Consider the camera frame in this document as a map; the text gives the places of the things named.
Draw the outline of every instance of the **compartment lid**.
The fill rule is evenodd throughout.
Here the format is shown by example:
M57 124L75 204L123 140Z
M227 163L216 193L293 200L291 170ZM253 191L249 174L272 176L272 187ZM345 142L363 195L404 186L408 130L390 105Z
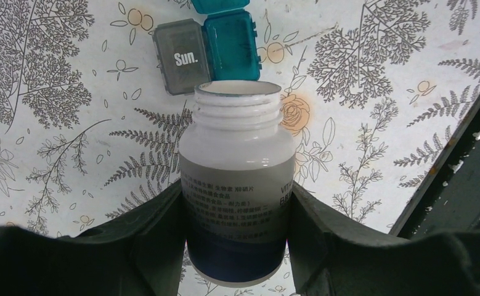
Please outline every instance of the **compartment lid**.
M201 26L194 20L159 25L153 35L166 90L189 94L211 81Z
M250 0L192 0L194 8L199 14L216 14L241 9L249 2Z
M258 80L256 31L245 10L208 17L203 23L213 80Z

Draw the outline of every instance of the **gray pill compartment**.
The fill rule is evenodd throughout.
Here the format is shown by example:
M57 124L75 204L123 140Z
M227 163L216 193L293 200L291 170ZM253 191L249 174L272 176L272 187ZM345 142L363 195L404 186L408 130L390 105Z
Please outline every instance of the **gray pill compartment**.
M190 94L195 85L211 81L201 26L196 21L158 25L153 40L169 94Z

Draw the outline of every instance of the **black holder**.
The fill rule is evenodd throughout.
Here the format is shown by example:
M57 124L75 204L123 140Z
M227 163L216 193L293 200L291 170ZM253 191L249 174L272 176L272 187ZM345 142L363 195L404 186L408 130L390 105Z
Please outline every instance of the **black holder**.
M78 237L0 227L0 295L177 295L185 218L178 181ZM401 239L295 185L288 244L302 296L480 295L480 232Z

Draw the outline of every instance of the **bottle neck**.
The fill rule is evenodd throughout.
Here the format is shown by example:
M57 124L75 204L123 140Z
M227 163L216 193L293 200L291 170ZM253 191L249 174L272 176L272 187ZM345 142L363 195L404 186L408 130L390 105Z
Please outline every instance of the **bottle neck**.
M283 119L280 87L262 81L213 81L195 89L198 134L224 139L274 135Z

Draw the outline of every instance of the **floral wallpaper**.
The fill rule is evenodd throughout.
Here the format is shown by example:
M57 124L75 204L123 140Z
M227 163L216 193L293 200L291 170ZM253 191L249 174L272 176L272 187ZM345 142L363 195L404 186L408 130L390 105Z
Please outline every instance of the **floral wallpaper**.
M480 93L480 0L252 0L262 80L282 86L295 181L388 232ZM152 35L190 0L0 0L0 225L75 236L179 177L191 96L165 92ZM295 295L288 253L246 289Z

